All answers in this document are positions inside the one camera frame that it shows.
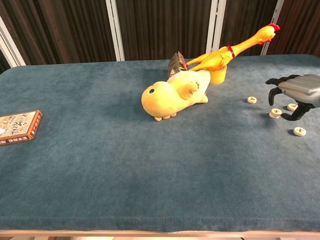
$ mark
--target yellow rubber chicken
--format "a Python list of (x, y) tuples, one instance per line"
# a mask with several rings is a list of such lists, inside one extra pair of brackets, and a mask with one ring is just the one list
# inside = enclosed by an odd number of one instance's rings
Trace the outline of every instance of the yellow rubber chicken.
[(239, 53), (252, 47), (256, 44), (264, 44), (265, 42), (271, 42), (271, 39), (276, 35), (275, 31), (280, 30), (280, 27), (276, 24), (268, 24), (261, 28), (254, 36), (248, 40), (235, 45), (235, 46), (223, 46), (217, 51), (203, 54), (186, 64), (189, 66), (191, 64), (199, 63), (190, 71), (208, 70), (208, 71), (218, 71), (224, 68), (233, 58), (235, 58)]

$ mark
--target box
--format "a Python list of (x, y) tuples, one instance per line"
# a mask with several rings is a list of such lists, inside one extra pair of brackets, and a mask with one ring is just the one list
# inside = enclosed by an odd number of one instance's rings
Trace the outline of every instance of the box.
[(181, 71), (188, 71), (188, 68), (184, 56), (178, 51), (173, 55), (168, 64), (168, 77)]
[(0, 116), (0, 146), (32, 140), (41, 119), (39, 110)]

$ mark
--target curtain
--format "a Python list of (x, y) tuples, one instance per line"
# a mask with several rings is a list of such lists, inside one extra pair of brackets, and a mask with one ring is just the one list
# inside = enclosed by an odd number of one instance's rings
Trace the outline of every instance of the curtain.
[(115, 61), (105, 0), (1, 0), (27, 65)]
[(313, 54), (320, 57), (320, 1), (284, 0), (278, 36), (267, 54)]
[[(270, 24), (276, 4), (277, 0), (227, 0), (219, 47), (237, 45)], [(262, 47), (254, 45), (238, 56), (260, 55)]]
[(0, 74), (2, 74), (5, 70), (10, 68), (9, 63), (7, 62), (6, 57), (3, 55), (2, 51), (0, 50)]
[(211, 0), (116, 0), (125, 60), (206, 52)]

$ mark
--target blue felt tablecloth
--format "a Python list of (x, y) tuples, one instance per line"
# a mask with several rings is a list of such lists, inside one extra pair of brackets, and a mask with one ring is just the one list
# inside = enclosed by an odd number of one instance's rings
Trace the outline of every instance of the blue felt tablecloth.
[(0, 116), (39, 109), (43, 119), (32, 141), (0, 147), (0, 230), (320, 231), (320, 109), (271, 119), (294, 101), (277, 95), (270, 107), (265, 84), (319, 75), (320, 59), (237, 57), (209, 103), (156, 122), (141, 94), (167, 80), (168, 62), (1, 74)]

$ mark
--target white game piece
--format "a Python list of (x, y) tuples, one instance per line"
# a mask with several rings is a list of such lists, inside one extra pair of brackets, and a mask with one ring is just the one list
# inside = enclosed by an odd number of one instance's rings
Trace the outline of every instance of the white game piece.
[(288, 104), (287, 109), (290, 111), (295, 111), (297, 109), (297, 107), (298, 107), (297, 104), (290, 103), (290, 104)]
[(299, 137), (303, 137), (306, 135), (307, 131), (304, 128), (297, 126), (293, 129), (293, 133)]
[(248, 103), (255, 104), (257, 102), (257, 99), (254, 96), (248, 97)]
[(270, 113), (273, 116), (278, 117), (282, 114), (282, 111), (279, 108), (273, 108)]
[(272, 119), (278, 119), (280, 118), (280, 116), (275, 116), (272, 114), (272, 112), (269, 112), (269, 117), (272, 118)]

